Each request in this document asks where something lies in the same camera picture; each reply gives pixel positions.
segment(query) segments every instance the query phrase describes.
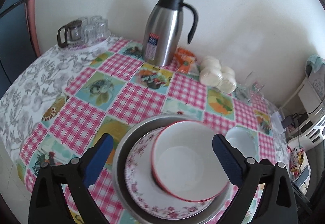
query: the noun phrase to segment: tile floor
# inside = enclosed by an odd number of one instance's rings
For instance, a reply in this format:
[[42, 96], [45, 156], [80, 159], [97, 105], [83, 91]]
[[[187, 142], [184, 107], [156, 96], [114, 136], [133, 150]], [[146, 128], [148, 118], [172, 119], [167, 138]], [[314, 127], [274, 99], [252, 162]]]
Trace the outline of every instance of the tile floor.
[[28, 224], [31, 194], [18, 177], [3, 142], [0, 140], [0, 193], [21, 224]]

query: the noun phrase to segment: stainless steel thermos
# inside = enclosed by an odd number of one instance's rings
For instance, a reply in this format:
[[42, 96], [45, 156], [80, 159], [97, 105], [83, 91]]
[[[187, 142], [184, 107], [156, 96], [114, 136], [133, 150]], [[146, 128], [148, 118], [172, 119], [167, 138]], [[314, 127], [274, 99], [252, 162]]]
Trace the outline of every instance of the stainless steel thermos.
[[159, 0], [153, 8], [143, 38], [142, 57], [156, 66], [171, 64], [183, 26], [183, 7], [189, 8], [194, 16], [187, 42], [191, 43], [198, 23], [195, 8], [184, 0]]

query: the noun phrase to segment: screw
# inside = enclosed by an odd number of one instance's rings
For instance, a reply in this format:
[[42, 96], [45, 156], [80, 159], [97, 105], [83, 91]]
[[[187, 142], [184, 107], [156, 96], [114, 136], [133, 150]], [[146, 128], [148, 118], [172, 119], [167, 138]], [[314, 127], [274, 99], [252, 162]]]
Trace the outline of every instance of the screw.
[[46, 168], [47, 165], [48, 165], [48, 162], [42, 162], [42, 163], [41, 163], [41, 168]]
[[285, 167], [285, 165], [284, 165], [283, 162], [278, 162], [277, 165], [278, 165], [278, 167], [280, 167], [280, 168], [284, 168], [284, 167]]
[[252, 158], [252, 157], [248, 157], [248, 158], [247, 158], [247, 162], [248, 162], [249, 164], [253, 165], [253, 164], [255, 164], [255, 159]]
[[80, 159], [79, 159], [78, 157], [74, 157], [74, 158], [71, 159], [70, 162], [71, 162], [73, 165], [75, 165], [75, 164], [79, 163], [79, 161], [80, 161]]

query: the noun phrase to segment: table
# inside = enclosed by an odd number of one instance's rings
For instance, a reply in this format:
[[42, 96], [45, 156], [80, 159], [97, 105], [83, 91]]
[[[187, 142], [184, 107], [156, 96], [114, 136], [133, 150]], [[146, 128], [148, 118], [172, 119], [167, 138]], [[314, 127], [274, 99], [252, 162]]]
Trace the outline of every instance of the table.
[[[51, 48], [33, 62], [0, 100], [0, 134], [17, 166], [18, 175], [32, 191], [40, 163], [68, 163], [110, 133], [114, 149], [95, 185], [92, 197], [111, 224], [137, 223], [123, 209], [112, 186], [115, 149], [136, 123], [161, 114], [183, 113], [223, 133], [243, 126], [250, 130], [258, 150], [256, 160], [282, 161], [289, 157], [284, 134], [272, 128], [269, 114], [276, 109], [268, 101], [245, 104], [233, 94], [202, 85], [198, 77], [143, 62], [141, 44], [112, 37], [90, 52]], [[82, 223], [67, 186], [64, 195], [71, 213]], [[252, 218], [261, 197], [260, 185], [244, 223]], [[226, 201], [215, 223], [234, 197]]]

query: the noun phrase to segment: thermos handle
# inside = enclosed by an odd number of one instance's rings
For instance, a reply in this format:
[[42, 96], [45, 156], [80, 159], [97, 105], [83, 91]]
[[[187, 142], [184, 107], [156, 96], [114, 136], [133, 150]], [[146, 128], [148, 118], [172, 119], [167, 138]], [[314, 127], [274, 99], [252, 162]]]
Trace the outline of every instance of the thermos handle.
[[195, 30], [196, 30], [196, 26], [198, 25], [199, 16], [198, 16], [198, 13], [197, 13], [196, 9], [194, 7], [192, 7], [191, 5], [189, 5], [187, 3], [183, 3], [182, 6], [189, 8], [192, 11], [193, 17], [194, 17], [193, 25], [192, 25], [192, 28], [190, 30], [190, 33], [188, 34], [188, 38], [187, 38], [187, 42], [191, 43], [193, 35], [195, 33]]
[[[64, 28], [64, 42], [62, 43], [60, 32], [63, 28]], [[59, 47], [65, 48], [68, 46], [67, 35], [68, 35], [68, 25], [64, 25], [59, 29], [57, 33], [57, 44], [59, 45]]]

